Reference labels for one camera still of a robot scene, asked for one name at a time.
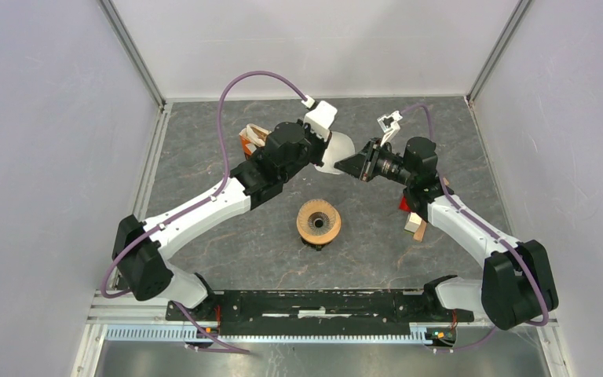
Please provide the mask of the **white paper coffee filter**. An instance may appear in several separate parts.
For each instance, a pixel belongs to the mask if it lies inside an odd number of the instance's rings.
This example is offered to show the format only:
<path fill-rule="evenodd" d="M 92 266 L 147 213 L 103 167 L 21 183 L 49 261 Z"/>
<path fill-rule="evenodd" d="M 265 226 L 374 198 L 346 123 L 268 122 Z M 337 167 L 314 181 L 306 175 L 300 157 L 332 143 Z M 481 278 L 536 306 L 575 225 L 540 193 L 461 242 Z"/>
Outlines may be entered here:
<path fill-rule="evenodd" d="M 325 174 L 341 175 L 342 171 L 335 168 L 334 165 L 353 156 L 356 153 L 353 140 L 346 134 L 340 132 L 331 132 L 327 147 L 323 152 L 320 164 L 315 164 L 317 171 Z"/>

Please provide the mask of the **dark glass carafe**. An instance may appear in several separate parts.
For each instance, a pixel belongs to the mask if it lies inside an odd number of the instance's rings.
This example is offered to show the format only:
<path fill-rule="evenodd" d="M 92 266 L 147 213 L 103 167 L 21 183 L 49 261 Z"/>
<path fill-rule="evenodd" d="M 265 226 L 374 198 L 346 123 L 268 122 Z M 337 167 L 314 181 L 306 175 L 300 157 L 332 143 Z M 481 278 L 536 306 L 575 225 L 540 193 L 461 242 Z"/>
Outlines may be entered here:
<path fill-rule="evenodd" d="M 307 240 L 302 241 L 303 244 L 307 247 L 310 247 L 314 251 L 322 251 L 325 247 L 329 246 L 331 242 L 328 243 L 310 243 Z"/>

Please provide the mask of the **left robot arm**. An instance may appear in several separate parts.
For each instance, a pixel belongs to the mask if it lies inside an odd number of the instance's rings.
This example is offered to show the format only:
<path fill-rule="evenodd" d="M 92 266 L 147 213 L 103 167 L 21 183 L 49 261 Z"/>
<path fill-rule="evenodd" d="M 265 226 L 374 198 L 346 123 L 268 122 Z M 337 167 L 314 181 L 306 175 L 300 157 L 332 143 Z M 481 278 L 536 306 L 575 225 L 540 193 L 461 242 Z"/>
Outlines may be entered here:
<path fill-rule="evenodd" d="M 126 281 L 126 292 L 143 302 L 161 297 L 181 303 L 197 320 L 209 318 L 215 299 L 198 275 L 175 269 L 169 260 L 197 236 L 259 207 L 309 164 L 324 167 L 335 137 L 314 133 L 308 123 L 277 125 L 249 158 L 233 168 L 217 187 L 185 205 L 139 221 L 134 215 L 118 225 L 112 267 Z"/>

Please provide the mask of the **clear glass dripper cone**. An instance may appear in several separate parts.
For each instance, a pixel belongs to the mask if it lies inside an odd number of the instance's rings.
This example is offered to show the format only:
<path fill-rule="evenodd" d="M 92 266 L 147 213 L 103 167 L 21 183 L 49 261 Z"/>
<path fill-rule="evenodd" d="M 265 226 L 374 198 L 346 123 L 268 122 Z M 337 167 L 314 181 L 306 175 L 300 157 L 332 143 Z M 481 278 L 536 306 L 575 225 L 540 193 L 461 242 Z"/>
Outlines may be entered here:
<path fill-rule="evenodd" d="M 301 209 L 301 228 L 310 235 L 327 234 L 336 222 L 337 211 L 325 201 L 310 201 Z"/>

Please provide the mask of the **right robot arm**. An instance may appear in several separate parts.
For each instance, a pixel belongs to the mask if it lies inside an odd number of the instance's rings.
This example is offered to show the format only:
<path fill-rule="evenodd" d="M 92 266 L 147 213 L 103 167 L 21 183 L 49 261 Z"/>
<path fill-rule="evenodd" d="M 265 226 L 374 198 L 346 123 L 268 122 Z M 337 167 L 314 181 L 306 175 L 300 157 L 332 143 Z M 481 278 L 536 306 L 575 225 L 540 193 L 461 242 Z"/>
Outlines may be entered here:
<path fill-rule="evenodd" d="M 436 144 L 411 138 L 402 154 L 375 138 L 335 168 L 361 181 L 383 177 L 403 185 L 411 212 L 450 236 L 482 268 L 482 277 L 444 276 L 425 285 L 422 311 L 443 320 L 453 309 L 485 315 L 498 329 L 544 326 L 559 300 L 545 247 L 498 230 L 469 209 L 437 169 Z"/>

